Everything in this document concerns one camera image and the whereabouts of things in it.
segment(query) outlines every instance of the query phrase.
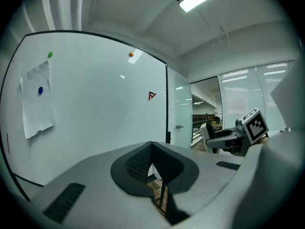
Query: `blue magnet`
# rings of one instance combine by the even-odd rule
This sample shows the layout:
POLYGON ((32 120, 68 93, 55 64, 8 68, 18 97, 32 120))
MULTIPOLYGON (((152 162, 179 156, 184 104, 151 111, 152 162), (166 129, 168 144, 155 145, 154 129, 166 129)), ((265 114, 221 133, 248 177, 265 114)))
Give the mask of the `blue magnet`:
POLYGON ((42 92, 43 92, 43 87, 41 86, 40 88, 38 88, 38 93, 42 94, 42 92))

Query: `glass door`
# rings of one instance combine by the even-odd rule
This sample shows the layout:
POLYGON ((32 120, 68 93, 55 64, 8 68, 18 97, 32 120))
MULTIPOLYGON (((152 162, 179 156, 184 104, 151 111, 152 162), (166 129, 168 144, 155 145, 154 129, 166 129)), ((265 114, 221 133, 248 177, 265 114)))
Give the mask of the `glass door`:
POLYGON ((176 142, 180 147, 191 148, 192 142, 192 93, 191 85, 179 74, 175 74, 176 142))

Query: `wooden floor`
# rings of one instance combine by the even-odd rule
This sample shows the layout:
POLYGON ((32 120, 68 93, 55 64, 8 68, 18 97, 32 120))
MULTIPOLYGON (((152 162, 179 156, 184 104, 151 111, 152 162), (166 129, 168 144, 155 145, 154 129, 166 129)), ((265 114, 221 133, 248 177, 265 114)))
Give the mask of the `wooden floor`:
POLYGON ((198 151, 198 152, 206 152, 204 140, 202 139, 202 140, 199 141, 197 144, 195 144, 195 145, 192 147, 192 150, 198 151))
MULTIPOLYGON (((201 140, 200 142, 195 144, 192 147, 192 150, 195 152, 205 152, 206 153, 204 141, 201 140)), ((154 181, 148 183, 147 185, 153 189, 154 199, 159 198, 161 195, 162 179, 154 180, 154 181)), ((167 206, 167 198, 168 198, 168 192, 167 192, 167 187, 165 187, 165 193, 164 193, 164 198, 163 198, 162 207, 161 207, 161 209, 165 212, 166 212, 166 206, 167 206)))
MULTIPOLYGON (((161 195, 162 179, 154 180, 154 181, 148 183, 147 185, 153 189, 154 200, 159 198, 161 195)), ((168 198, 167 195, 168 195, 167 187, 165 187, 163 202, 162 202, 162 206, 161 206, 161 209, 165 212, 166 212, 166 207, 167 207, 167 198, 168 198)))

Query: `paper sheet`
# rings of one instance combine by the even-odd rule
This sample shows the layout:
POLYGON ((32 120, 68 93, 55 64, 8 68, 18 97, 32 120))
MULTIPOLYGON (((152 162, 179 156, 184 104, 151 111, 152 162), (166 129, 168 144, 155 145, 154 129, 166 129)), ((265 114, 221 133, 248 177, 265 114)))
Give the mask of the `paper sheet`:
POLYGON ((55 125, 48 61, 20 77, 22 118, 25 138, 28 139, 55 125))

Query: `glass wall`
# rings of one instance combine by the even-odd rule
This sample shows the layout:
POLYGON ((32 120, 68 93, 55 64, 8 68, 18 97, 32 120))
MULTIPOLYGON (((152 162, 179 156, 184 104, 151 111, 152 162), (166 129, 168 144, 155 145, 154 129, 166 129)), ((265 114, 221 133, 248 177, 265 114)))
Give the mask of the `glass wall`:
POLYGON ((284 130, 283 118, 270 93, 288 72, 292 62, 260 65, 219 75, 224 108, 224 128, 253 108, 259 108, 269 130, 284 130))

